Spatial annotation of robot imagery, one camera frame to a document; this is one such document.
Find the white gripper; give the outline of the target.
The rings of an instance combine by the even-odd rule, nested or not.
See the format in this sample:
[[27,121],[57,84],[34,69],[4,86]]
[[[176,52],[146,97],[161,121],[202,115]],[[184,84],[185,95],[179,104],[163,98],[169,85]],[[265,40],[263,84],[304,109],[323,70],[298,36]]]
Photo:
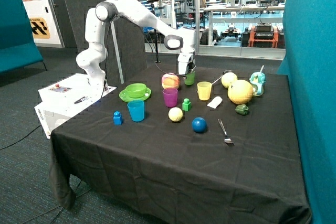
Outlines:
[[195,71],[195,53],[181,52],[177,58],[178,61],[178,73],[183,79],[187,78],[188,73],[193,73]]

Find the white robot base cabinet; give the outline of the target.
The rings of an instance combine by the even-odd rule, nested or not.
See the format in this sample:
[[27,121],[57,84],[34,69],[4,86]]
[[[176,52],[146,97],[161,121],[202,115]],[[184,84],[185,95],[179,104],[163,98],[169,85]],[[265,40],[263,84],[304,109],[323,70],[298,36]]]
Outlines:
[[55,128],[115,89],[116,87],[108,86],[104,93],[94,94],[89,78],[82,73],[76,73],[39,89],[41,103],[35,106],[35,112],[46,137],[50,138]]

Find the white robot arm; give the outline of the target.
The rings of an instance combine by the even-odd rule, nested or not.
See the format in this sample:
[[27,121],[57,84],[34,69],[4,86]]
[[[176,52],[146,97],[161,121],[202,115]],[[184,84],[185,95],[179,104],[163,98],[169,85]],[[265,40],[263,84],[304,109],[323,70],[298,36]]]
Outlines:
[[85,28],[85,40],[88,49],[76,57],[77,65],[88,75],[88,81],[94,94],[105,88],[106,73],[99,64],[107,57],[104,44],[106,24],[118,18],[125,18],[139,27],[152,27],[165,36],[164,45],[169,50],[180,50],[177,58],[178,75],[185,76],[195,71],[195,38],[192,28],[172,28],[156,17],[137,0],[107,0],[88,10]]

